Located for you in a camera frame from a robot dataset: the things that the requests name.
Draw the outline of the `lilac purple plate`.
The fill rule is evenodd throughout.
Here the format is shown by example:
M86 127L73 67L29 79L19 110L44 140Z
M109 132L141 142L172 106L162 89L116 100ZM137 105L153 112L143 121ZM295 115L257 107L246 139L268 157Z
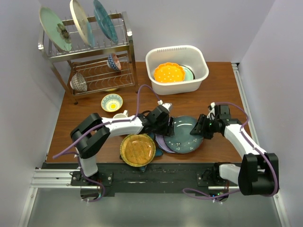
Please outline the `lilac purple plate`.
M162 150L166 151L167 153L173 153L173 151L166 145L163 135L156 134L155 139Z

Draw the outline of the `dark blue bottom plate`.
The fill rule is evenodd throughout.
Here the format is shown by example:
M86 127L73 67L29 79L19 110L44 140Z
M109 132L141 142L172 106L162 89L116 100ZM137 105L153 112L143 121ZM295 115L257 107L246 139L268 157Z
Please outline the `dark blue bottom plate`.
M199 148L203 142L201 135L191 135L197 119L191 116L179 116L174 119L173 136L164 136L167 147L175 153L186 154Z

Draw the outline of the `orange dotted scalloped plate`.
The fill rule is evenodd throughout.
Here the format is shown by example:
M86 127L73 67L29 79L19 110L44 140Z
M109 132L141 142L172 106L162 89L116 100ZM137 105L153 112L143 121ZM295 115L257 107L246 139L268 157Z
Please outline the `orange dotted scalloped plate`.
M177 63L160 64L154 71L154 79L160 83L174 83L185 80L185 71Z

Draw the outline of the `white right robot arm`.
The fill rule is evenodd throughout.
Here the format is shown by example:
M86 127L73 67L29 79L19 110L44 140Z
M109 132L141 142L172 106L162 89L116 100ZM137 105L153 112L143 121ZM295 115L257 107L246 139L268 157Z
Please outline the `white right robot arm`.
M232 118L229 102L213 102L209 113L201 114L191 131L210 140L220 133L236 149L242 163L216 163L212 168L211 181L217 186L226 181L238 185L243 195L274 196L279 191L278 157L262 149L245 131L244 124Z

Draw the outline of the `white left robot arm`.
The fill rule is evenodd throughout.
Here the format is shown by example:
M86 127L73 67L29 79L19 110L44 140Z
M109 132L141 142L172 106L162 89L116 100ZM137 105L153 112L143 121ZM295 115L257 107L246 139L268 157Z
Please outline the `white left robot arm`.
M129 134L162 134L172 132L170 111L171 103L163 103L145 115L114 119L100 117L92 113L80 125L71 131L70 136L80 156L80 165L83 170L82 181L86 185L94 185L98 181L98 167L96 154L106 140L111 137Z

